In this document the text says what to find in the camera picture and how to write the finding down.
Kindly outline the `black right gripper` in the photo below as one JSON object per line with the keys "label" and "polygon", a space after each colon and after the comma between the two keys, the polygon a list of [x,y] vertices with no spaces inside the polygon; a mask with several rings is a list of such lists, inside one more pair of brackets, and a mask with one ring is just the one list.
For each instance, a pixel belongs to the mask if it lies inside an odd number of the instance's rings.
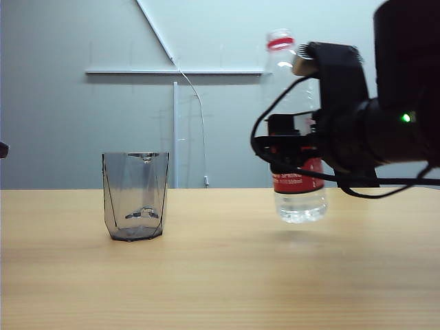
{"label": "black right gripper", "polygon": [[317,143],[299,135],[293,114],[272,114],[267,136],[254,138],[255,154],[266,162],[321,158],[339,173],[373,173],[375,159],[366,141],[368,100],[322,107],[315,115]]}

